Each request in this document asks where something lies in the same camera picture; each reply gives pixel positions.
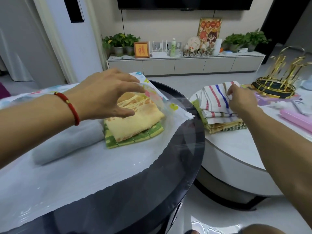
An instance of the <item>black glass tabletop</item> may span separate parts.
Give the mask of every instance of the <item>black glass tabletop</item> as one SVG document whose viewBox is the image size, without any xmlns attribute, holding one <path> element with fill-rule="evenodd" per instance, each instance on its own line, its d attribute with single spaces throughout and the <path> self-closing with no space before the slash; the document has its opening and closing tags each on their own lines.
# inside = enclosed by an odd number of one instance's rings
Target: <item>black glass tabletop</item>
<svg viewBox="0 0 312 234">
<path fill-rule="evenodd" d="M 203 124 L 191 102 L 176 90 L 151 81 L 168 99 L 196 115 L 184 122 L 148 168 L 81 200 L 49 212 L 9 233 L 149 233 L 182 201 L 201 166 Z"/>
</svg>

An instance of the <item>green bottle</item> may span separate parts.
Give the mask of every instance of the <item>green bottle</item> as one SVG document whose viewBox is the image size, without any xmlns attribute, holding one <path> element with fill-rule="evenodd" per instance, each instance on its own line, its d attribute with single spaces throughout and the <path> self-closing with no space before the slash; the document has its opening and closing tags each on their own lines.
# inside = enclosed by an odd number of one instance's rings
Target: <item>green bottle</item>
<svg viewBox="0 0 312 234">
<path fill-rule="evenodd" d="M 171 42 L 170 57 L 175 57 L 175 45 L 176 45 L 176 41 L 175 41 L 175 38 L 174 38 L 173 41 Z"/>
</svg>

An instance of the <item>television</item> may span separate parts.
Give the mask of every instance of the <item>television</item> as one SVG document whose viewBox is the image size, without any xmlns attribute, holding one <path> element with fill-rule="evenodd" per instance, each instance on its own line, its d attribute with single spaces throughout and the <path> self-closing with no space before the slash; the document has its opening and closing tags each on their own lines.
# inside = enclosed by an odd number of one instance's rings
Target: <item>television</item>
<svg viewBox="0 0 312 234">
<path fill-rule="evenodd" d="M 117 0 L 120 10 L 249 10 L 253 0 Z"/>
</svg>

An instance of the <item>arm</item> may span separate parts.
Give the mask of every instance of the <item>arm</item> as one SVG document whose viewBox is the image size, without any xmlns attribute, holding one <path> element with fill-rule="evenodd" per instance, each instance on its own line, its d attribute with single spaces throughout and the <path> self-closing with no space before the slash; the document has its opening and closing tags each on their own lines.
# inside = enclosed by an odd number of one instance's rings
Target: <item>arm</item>
<svg viewBox="0 0 312 234">
<path fill-rule="evenodd" d="M 139 80 L 110 69 L 89 76 L 64 94 L 81 121 L 128 117 L 134 115 L 134 111 L 118 107 L 117 100 L 125 92 L 145 92 L 134 82 Z M 74 124 L 67 104 L 50 94 L 0 110 L 0 169 Z"/>
<path fill-rule="evenodd" d="M 249 89 L 231 86 L 230 107 L 246 123 L 263 165 L 312 227 L 312 143 L 266 115 Z"/>
</svg>

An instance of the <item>white round table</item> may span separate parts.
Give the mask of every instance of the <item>white round table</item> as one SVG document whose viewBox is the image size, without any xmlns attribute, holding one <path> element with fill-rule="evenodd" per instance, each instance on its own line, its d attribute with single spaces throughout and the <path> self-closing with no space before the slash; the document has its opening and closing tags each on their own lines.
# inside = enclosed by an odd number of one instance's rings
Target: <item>white round table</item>
<svg viewBox="0 0 312 234">
<path fill-rule="evenodd" d="M 305 100 L 312 98 L 312 91 L 299 88 L 297 93 Z M 196 99 L 194 94 L 190 101 Z M 312 141 L 310 132 L 281 118 L 278 109 L 269 106 L 261 108 Z M 297 111 L 292 102 L 287 102 L 286 108 Z M 231 208 L 250 210 L 266 197 L 283 195 L 266 171 L 248 129 L 213 135 L 206 131 L 205 146 L 202 168 L 195 185 L 213 200 Z"/>
</svg>

